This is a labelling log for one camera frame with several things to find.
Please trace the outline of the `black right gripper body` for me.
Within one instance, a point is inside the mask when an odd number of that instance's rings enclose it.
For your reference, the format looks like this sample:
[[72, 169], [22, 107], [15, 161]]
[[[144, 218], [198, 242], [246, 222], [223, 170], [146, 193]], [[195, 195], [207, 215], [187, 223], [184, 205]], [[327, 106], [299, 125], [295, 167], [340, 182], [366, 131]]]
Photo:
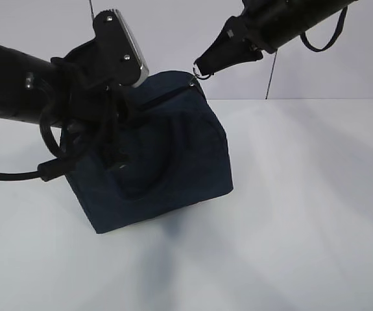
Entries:
[[275, 53], [277, 48], [272, 47], [261, 34], [260, 21], [272, 1], [242, 0], [242, 3], [244, 9], [240, 16], [248, 29], [247, 38], [251, 41], [253, 49], [265, 51], [269, 54]]

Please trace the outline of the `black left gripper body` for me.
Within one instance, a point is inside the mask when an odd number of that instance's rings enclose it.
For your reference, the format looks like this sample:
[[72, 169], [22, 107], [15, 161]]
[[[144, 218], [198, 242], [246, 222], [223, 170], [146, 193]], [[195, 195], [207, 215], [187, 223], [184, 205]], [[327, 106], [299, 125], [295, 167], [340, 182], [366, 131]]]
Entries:
[[78, 162], [92, 150], [101, 156], [109, 116], [108, 93], [119, 93], [119, 85], [106, 84], [84, 89], [77, 81], [72, 65], [64, 58], [51, 58], [69, 83], [69, 94], [62, 108], [62, 138], [57, 145], [49, 136], [49, 150], [59, 162]]

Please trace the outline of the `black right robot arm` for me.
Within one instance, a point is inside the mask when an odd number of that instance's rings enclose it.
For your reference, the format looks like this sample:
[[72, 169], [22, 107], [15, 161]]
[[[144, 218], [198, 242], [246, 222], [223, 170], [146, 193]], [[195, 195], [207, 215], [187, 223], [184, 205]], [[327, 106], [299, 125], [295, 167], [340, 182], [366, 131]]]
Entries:
[[[194, 66], [203, 76], [212, 76], [229, 67], [257, 62], [263, 54], [278, 49], [299, 37], [313, 52], [328, 50], [343, 31], [350, 0], [272, 0], [243, 1], [243, 11], [229, 17], [210, 47]], [[306, 32], [339, 13], [333, 36], [322, 48], [310, 44]]]

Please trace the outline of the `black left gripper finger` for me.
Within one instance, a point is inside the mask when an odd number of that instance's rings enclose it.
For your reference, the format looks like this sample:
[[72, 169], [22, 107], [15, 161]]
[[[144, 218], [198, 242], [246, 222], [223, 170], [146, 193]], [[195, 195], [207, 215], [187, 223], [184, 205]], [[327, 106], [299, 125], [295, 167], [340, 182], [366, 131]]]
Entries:
[[134, 99], [130, 97], [128, 87], [119, 88], [119, 121], [145, 122], [147, 116], [140, 110]]
[[107, 99], [110, 107], [101, 157], [105, 169], [113, 170], [124, 167], [129, 161], [121, 143], [121, 128], [127, 120], [128, 108], [120, 93], [108, 93]]

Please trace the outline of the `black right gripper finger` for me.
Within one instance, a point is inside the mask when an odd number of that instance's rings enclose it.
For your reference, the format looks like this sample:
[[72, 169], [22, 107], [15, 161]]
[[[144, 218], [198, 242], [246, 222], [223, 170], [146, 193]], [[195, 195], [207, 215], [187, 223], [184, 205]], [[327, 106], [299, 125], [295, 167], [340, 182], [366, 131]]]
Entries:
[[238, 58], [250, 50], [247, 34], [248, 28], [242, 17], [229, 17], [206, 54], [214, 58]]
[[251, 51], [246, 47], [216, 47], [208, 49], [195, 60], [201, 75], [213, 75], [229, 67], [263, 59], [259, 50]]

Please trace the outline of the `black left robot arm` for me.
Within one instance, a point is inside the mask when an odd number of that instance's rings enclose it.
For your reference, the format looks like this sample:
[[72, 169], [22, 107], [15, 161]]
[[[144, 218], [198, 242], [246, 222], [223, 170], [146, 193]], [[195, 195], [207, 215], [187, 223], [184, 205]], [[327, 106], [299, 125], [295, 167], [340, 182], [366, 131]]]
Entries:
[[49, 181], [73, 171], [91, 153], [126, 163], [121, 127], [135, 112], [127, 88], [147, 68], [128, 27], [106, 14], [94, 38], [49, 61], [0, 45], [0, 119], [37, 124], [53, 159], [34, 172], [0, 173], [0, 181]]

